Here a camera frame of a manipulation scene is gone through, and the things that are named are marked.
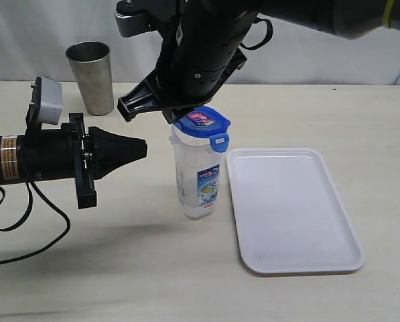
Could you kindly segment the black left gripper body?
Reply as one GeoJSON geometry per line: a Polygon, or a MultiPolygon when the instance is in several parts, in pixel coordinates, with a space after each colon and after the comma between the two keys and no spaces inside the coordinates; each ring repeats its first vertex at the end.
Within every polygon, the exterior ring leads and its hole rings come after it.
{"type": "Polygon", "coordinates": [[[20,179],[51,181],[73,178],[79,209],[97,206],[92,150],[82,113],[71,113],[58,129],[42,129],[31,115],[19,146],[20,179]]]}

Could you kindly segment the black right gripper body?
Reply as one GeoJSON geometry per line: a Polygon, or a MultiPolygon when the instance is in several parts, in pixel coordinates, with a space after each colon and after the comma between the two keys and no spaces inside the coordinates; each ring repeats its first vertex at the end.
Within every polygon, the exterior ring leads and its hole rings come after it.
{"type": "Polygon", "coordinates": [[[161,52],[150,72],[118,100],[125,121],[140,113],[199,107],[211,100],[246,58],[239,46],[260,1],[165,1],[170,14],[157,30],[161,52]]]}

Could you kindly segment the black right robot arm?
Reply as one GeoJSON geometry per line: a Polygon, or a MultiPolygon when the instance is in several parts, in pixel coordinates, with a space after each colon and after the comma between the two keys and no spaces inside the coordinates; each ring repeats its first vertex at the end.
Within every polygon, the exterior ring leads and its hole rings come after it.
{"type": "Polygon", "coordinates": [[[153,31],[162,38],[155,68],[119,98],[120,114],[131,121],[159,111],[174,123],[243,67],[252,25],[266,25],[264,43],[272,19],[356,39],[380,27],[400,31],[400,1],[120,1],[115,19],[125,38],[153,31]]]}

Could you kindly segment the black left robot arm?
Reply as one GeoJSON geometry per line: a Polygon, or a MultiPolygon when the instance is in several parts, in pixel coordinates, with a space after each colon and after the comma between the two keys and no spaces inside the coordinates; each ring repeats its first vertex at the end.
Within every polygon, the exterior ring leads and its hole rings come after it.
{"type": "Polygon", "coordinates": [[[143,139],[85,127],[71,113],[58,129],[29,124],[18,136],[0,136],[0,185],[73,178],[79,209],[96,207],[94,182],[147,155],[143,139]]]}

